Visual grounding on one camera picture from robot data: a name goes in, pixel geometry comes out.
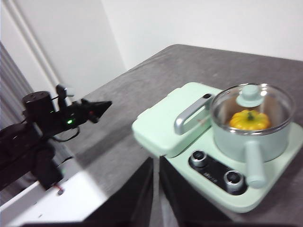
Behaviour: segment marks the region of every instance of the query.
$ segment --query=cable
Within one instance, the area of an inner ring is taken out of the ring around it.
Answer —
[[[79,128],[79,126],[77,126],[77,129],[78,130],[77,130],[76,134],[73,135],[72,137],[68,138],[67,140],[61,140],[61,139],[56,138],[55,136],[52,136],[51,139],[53,139],[53,140],[55,140],[57,142],[66,142],[66,141],[69,141],[69,140],[75,138],[76,136],[78,136],[80,134],[80,128]]]

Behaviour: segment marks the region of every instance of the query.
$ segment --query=black control panel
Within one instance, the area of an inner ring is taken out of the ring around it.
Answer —
[[[222,164],[202,150],[195,150],[188,162],[194,170],[229,194],[241,195],[247,190],[243,174]]]

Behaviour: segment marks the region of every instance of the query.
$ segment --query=gray tablecloth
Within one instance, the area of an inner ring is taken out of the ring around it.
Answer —
[[[112,100],[98,124],[81,126],[77,139],[67,143],[80,164],[108,196],[115,193],[150,155],[133,138],[131,125],[145,109],[177,87],[196,81],[225,89],[233,85],[269,83],[288,91],[296,101],[294,121],[303,125],[303,62],[188,45],[172,45],[93,91],[90,101]],[[303,153],[253,211],[236,214],[237,221],[303,223]],[[159,163],[154,159],[152,227],[176,226],[159,189]]]

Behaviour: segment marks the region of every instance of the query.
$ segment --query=yellow pepper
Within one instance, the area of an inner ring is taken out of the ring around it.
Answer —
[[[262,130],[270,127],[270,121],[264,113],[256,110],[243,110],[232,116],[229,125],[242,130]]]

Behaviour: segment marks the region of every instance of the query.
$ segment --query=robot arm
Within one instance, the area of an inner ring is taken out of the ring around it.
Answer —
[[[55,111],[50,93],[39,91],[22,99],[26,120],[0,131],[0,191],[31,171],[41,185],[48,189],[62,179],[53,162],[55,150],[48,143],[54,135],[78,128],[87,120],[97,123],[111,106],[111,101],[66,105],[66,89],[58,85],[58,105]]]

